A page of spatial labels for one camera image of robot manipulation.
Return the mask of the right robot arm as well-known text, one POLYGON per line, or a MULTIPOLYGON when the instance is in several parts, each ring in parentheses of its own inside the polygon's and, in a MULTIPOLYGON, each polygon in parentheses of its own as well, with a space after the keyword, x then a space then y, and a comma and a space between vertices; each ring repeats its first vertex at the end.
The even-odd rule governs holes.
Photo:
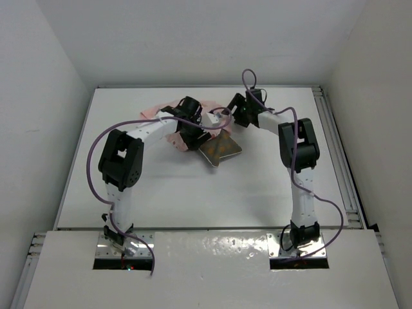
POLYGON ((227 108, 235 124, 243 127, 252 124, 278 136, 281 161, 288 170, 292 188, 289 232, 292 247, 318 240, 320 226, 314 208, 313 178, 320 149, 312 121, 299 119, 293 107, 282 111, 266 107, 260 89, 252 89, 245 95, 235 94, 227 108))

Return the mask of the grey pillow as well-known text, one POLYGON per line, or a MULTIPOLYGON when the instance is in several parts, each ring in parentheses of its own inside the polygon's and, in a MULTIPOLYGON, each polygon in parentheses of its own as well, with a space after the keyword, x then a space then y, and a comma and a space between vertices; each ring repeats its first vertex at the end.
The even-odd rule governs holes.
POLYGON ((226 133, 205 142, 200 148, 200 153, 214 168, 218 168, 224 159, 239 155, 242 148, 226 133))

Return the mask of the pink cartoon pillowcase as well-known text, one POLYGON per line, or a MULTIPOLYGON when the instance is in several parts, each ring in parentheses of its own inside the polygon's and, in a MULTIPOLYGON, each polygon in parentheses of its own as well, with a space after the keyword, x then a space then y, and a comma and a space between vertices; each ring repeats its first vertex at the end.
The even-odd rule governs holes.
MULTIPOLYGON (((171 106, 172 108, 175 108, 179 104, 179 102, 180 100, 174 100, 168 103, 159 104, 151 108, 147 108, 140 112, 140 119, 152 119, 162 108, 166 106, 171 106)), ((216 101, 201 100, 200 105, 202 107, 202 112, 201 112, 202 115, 205 113, 211 113, 213 109, 214 109, 213 111, 214 114, 223 113, 223 106, 219 105, 216 101)), ((209 140, 213 140, 217 138, 218 135, 222 131, 225 131, 226 133, 231 134, 231 126, 228 125, 224 129, 205 130, 204 132, 209 133, 211 135, 209 140)), ((177 150, 179 151, 189 150, 188 148, 189 144, 184 141, 180 133, 173 133, 173 134, 167 135, 165 138, 170 144, 172 144, 175 148, 177 148, 177 150)))

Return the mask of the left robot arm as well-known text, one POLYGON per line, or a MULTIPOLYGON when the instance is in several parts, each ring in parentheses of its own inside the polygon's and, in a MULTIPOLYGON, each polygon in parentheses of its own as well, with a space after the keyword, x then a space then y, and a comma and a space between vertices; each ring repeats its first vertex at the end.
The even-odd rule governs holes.
POLYGON ((104 144, 98 171, 106 185, 106 198, 98 197, 108 205, 103 214, 104 235, 112 245, 125 254, 133 254, 133 245, 143 243, 132 233, 131 189, 142 174, 144 151, 168 135, 177 134, 189 150, 197 150, 211 138, 207 128, 210 124, 202 114, 199 101, 184 97, 177 106, 157 109, 148 119, 134 122, 132 131, 121 131, 114 126, 104 132, 104 144))

